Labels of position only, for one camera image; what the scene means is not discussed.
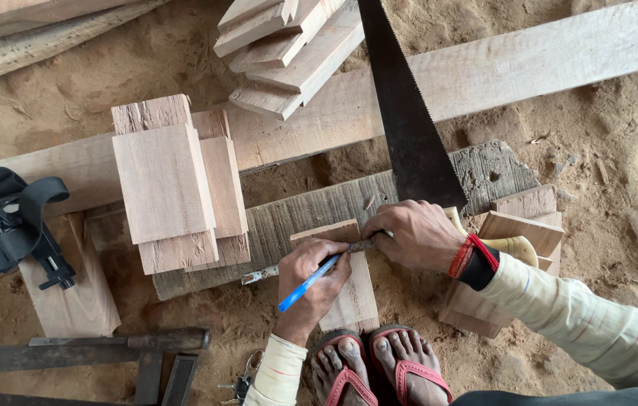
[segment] black wristband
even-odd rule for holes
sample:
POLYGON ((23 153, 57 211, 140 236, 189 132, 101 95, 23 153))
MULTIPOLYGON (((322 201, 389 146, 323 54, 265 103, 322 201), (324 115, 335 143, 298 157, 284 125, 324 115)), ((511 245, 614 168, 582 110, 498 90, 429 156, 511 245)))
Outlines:
MULTIPOLYGON (((489 251, 492 256, 495 257, 497 262, 500 261, 500 252, 494 248, 490 248, 487 245, 487 251, 489 251)), ((484 255, 478 250, 472 250, 472 255, 469 257, 469 261, 467 266, 464 268, 464 271, 457 277, 457 280, 460 282, 467 283, 470 288, 475 291, 481 291, 485 289, 487 285, 492 281, 495 277, 495 271, 492 270, 492 267, 489 265, 489 261, 485 258, 484 255)))

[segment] blue pen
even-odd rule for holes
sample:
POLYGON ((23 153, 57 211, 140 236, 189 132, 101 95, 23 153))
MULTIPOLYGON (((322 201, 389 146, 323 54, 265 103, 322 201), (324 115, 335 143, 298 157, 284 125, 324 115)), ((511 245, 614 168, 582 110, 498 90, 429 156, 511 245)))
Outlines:
POLYGON ((339 257, 342 256, 342 254, 343 252, 341 254, 335 254, 334 256, 332 256, 326 262, 326 264, 322 265, 322 267, 319 268, 317 272, 314 272, 314 274, 310 276, 306 282, 302 283, 301 285, 299 285, 299 287, 294 289, 294 292, 292 292, 289 296, 287 296, 285 300, 282 300, 281 303, 278 304, 278 310, 287 311, 289 306, 294 304, 295 301, 299 300, 299 298, 301 298, 302 295, 304 295, 307 292, 307 289, 309 289, 311 285, 314 285, 314 282, 316 282, 317 279, 319 279, 323 274, 329 271, 329 268, 333 267, 334 264, 336 264, 336 262, 339 261, 339 257))

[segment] white sleeve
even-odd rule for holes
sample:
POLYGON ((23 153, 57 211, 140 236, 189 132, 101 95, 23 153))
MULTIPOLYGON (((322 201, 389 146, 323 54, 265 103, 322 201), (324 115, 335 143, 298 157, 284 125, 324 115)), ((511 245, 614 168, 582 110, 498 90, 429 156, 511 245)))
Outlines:
POLYGON ((272 334, 249 388, 246 406, 294 406, 307 350, 272 334))
POLYGON ((578 280, 553 277, 504 253, 480 294, 615 388, 638 386, 638 309, 595 296, 578 280))

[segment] hand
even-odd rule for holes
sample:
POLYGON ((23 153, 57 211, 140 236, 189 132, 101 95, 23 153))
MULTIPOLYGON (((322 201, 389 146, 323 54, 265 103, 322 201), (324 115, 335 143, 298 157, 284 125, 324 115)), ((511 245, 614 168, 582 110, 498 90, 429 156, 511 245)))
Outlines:
POLYGON ((351 275, 347 243, 311 238, 278 263, 278 298, 284 300, 319 269, 327 256, 344 252, 339 261, 320 277, 285 312, 279 313, 273 333, 299 346, 306 346, 309 334, 331 308, 351 275))
POLYGON ((424 200, 380 206, 362 230, 362 239, 370 237, 390 261, 413 270, 439 272, 448 272, 466 240, 441 207, 424 200), (394 239, 377 233, 380 230, 391 231, 394 239))

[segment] foot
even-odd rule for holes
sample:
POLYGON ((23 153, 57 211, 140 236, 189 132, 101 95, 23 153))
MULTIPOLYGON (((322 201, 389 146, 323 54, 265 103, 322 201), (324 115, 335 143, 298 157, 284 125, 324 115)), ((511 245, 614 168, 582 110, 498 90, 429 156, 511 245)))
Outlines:
MULTIPOLYGON (((375 355, 384 367, 389 381, 397 389, 394 381, 394 369, 397 362, 411 360, 422 364, 437 374, 442 374, 440 361, 434 356, 432 346, 419 336, 419 333, 411 330, 399 333, 393 332, 387 337, 379 337, 374 343, 375 355)), ((434 382, 427 381, 415 374, 406 374, 407 403, 410 406, 447 406, 447 392, 434 382)))
MULTIPOLYGON (((354 371, 364 384, 369 387, 367 367, 362 360, 360 347, 352 338, 344 337, 339 341, 338 348, 333 345, 327 345, 323 351, 319 351, 312 359, 312 377, 314 378, 314 387, 317 389, 317 396, 319 396, 321 404, 326 404, 331 387, 339 372, 342 372, 342 358, 346 360, 346 365, 349 369, 354 371)), ((343 406, 368 406, 359 392, 350 384, 344 385, 339 404, 343 406)))

